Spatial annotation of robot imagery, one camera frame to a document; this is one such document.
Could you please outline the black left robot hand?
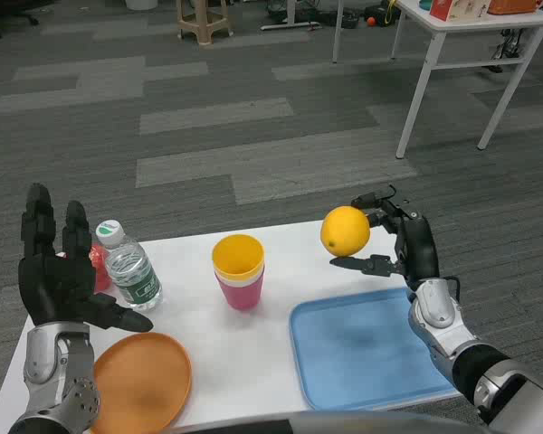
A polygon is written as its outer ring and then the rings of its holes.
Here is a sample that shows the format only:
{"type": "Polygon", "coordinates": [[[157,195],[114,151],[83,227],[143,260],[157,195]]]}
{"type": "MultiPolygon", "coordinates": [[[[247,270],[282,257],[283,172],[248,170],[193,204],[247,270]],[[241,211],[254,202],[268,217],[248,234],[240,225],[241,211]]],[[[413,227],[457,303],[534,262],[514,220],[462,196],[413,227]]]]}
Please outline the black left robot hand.
{"type": "Polygon", "coordinates": [[[54,322],[86,323],[102,329],[135,333],[152,330],[153,323],[116,298],[95,292],[96,269],[89,257],[90,225],[82,204],[70,201],[62,229],[64,257],[56,255],[51,196],[42,184],[32,184],[22,214],[24,255],[18,266],[18,286],[35,326],[54,322]]]}

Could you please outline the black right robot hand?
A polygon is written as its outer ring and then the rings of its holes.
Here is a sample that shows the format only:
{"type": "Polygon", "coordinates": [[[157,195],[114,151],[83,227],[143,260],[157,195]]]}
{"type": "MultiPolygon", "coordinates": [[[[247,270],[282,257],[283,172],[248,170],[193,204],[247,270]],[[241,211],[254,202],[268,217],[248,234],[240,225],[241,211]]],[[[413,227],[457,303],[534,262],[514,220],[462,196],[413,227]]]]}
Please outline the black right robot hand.
{"type": "Polygon", "coordinates": [[[382,226],[396,236],[394,251],[397,260],[373,254],[367,259],[337,257],[330,261],[332,265],[371,276],[398,274],[403,276],[411,289],[417,288],[417,283],[422,280],[440,276],[437,250],[428,220],[393,185],[362,194],[351,201],[351,206],[367,210],[371,225],[382,226]]]}

